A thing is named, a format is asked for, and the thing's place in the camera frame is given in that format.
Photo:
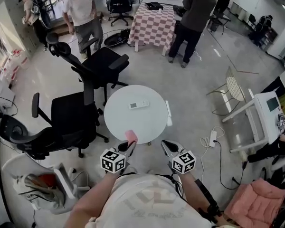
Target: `hand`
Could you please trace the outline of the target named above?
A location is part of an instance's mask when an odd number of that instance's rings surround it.
[[[75,29],[74,29],[74,26],[73,26],[73,25],[70,25],[70,26],[68,27],[68,32],[69,32],[71,35],[74,34]]]
[[[280,141],[285,142],[285,134],[280,135]]]

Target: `pink and white checkered table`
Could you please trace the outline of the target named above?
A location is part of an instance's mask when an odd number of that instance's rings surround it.
[[[144,2],[139,6],[128,39],[128,43],[135,42],[136,52],[138,42],[163,46],[163,56],[170,49],[175,28],[174,11],[170,5],[162,6],[162,11],[148,10]]]

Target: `remote control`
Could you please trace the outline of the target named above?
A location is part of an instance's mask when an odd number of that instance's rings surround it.
[[[149,106],[149,101],[134,102],[129,104],[129,109],[137,109],[146,106]]]

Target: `shelf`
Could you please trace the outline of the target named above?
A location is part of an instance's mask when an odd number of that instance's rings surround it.
[[[144,2],[158,2],[182,7],[182,0],[143,0]]]

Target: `power strip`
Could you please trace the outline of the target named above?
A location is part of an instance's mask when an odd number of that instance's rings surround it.
[[[212,130],[209,138],[209,147],[213,148],[215,146],[215,140],[217,139],[218,132]]]

